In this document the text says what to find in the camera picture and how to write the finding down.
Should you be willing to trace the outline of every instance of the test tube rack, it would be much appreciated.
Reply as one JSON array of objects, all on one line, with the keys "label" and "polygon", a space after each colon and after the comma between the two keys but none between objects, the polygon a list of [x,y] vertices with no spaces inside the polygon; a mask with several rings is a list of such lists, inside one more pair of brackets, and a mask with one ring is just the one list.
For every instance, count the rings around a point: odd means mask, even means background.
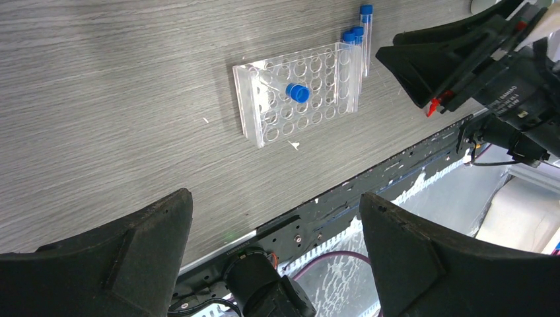
[{"label": "test tube rack", "polygon": [[[356,46],[334,43],[233,67],[243,134],[257,147],[357,111],[361,58]],[[267,85],[270,78],[309,88],[297,102]]]}]

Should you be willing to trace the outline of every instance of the purple cable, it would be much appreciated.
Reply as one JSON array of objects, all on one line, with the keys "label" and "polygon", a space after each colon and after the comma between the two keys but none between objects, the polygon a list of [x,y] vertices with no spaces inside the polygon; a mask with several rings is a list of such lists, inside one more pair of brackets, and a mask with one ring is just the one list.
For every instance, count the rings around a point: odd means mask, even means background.
[{"label": "purple cable", "polygon": [[351,258],[357,258],[358,260],[362,260],[371,266],[371,262],[367,256],[364,256],[360,253],[352,252],[352,251],[333,251],[329,253],[325,253],[317,258],[314,258],[313,261],[309,262],[306,266],[304,266],[301,271],[299,271],[294,276],[294,281],[300,279],[307,271],[309,271],[312,267],[314,267],[317,263],[326,260],[328,258],[334,258],[336,256],[349,256]]}]

